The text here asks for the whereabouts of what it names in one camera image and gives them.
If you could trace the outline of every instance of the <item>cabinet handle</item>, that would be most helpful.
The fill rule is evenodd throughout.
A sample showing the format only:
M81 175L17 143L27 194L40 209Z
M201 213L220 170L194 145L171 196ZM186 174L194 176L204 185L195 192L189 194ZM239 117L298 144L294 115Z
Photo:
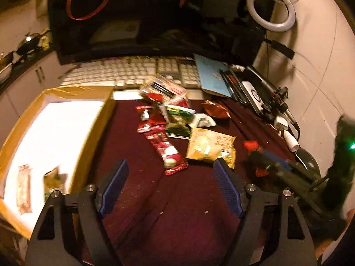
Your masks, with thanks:
M37 75L37 78L38 78L38 82L41 83L42 81L41 81L41 77L39 75L39 72L38 72L37 69L35 71L36 71L36 75Z
M45 81L45 75L44 75L44 72L43 72L42 67L40 66L39 69L40 69L40 71L41 71L41 73L42 73L42 79L43 79L43 81Z

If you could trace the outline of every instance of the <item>tablecloth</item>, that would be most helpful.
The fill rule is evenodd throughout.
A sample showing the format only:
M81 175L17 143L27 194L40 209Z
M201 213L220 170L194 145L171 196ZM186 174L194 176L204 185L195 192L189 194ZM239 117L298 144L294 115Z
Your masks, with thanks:
M191 101L197 113L201 101ZM259 144L284 159L294 160L277 131L266 125L252 110L218 98L230 110L231 119L216 120L211 130L236 136L235 173L247 182L255 175L244 161L245 140ZM116 206L104 218L104 227L126 266L213 266L219 265L239 224L213 178L212 165L189 161L189 168L166 176L163 161L155 149L137 133L136 106L144 101L117 101L117 105L96 151L89 181L97 182L120 159L127 159L130 173ZM171 139L182 154L188 141ZM259 244L262 245L262 234ZM87 249L83 259L90 260Z

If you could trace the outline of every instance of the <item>cabinet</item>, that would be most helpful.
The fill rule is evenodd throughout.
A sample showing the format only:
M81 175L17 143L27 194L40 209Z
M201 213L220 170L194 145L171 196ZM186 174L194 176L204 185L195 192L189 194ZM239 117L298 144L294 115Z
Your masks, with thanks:
M74 65L60 65L57 53L52 52L37 62L40 78L45 89L58 87L63 81L63 74L74 68Z
M32 66L18 77L7 89L8 97L18 115L27 109L32 101L44 90L37 66Z
M0 96L0 148L16 124L18 114L8 99L7 92Z

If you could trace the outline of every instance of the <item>blue textured pad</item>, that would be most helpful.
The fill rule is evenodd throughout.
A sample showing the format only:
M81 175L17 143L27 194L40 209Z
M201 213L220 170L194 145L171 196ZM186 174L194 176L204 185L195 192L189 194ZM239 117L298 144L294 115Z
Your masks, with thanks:
M232 213L235 213L241 218L244 215L244 211L241 206L240 194L218 159L213 163L213 174L219 184L228 208Z
M113 179L102 195L102 206L99 211L102 217L105 217L107 214L112 212L128 177L129 168L127 160L123 160L122 163L117 165L117 167L118 168Z
M271 153L267 150L264 151L264 155L266 157L268 157L270 160L274 161L274 162L278 162L281 164L281 166L286 170L286 171L291 171L292 168L290 167L290 165L288 165L288 163L281 159L279 156L275 155L274 153Z

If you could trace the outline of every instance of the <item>black countertop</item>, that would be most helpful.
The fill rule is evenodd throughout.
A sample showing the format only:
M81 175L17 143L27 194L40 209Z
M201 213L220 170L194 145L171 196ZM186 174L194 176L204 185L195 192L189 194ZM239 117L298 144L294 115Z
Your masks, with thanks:
M2 95L6 89L24 72L26 72L30 67L35 65L39 60L47 56L48 54L54 51L53 47L50 47L48 50L41 50L34 54L31 58L28 58L26 61L21 63L20 61L12 65L11 73L9 77L0 83L0 95Z

